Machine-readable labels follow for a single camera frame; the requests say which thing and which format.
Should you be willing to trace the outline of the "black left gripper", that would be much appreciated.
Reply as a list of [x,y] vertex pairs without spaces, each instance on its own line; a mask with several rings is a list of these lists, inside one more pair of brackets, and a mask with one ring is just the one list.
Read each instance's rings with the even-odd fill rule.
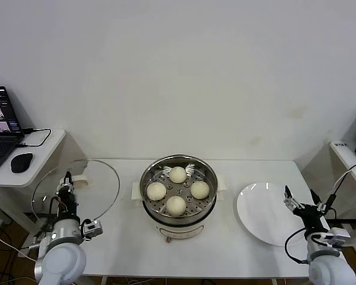
[[71,185],[71,173],[67,171],[63,179],[63,185],[58,193],[58,217],[76,217],[77,202],[74,195],[74,186]]

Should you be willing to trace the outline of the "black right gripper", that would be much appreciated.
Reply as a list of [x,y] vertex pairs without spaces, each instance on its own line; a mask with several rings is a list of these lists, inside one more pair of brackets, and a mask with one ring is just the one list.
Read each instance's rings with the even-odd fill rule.
[[302,219],[305,235],[311,235],[313,233],[326,233],[328,229],[323,227],[321,217],[327,209],[327,200],[322,201],[314,190],[310,190],[311,198],[314,205],[302,204],[298,202],[292,195],[289,187],[285,185],[284,191],[284,204],[290,211],[295,210],[295,215]]

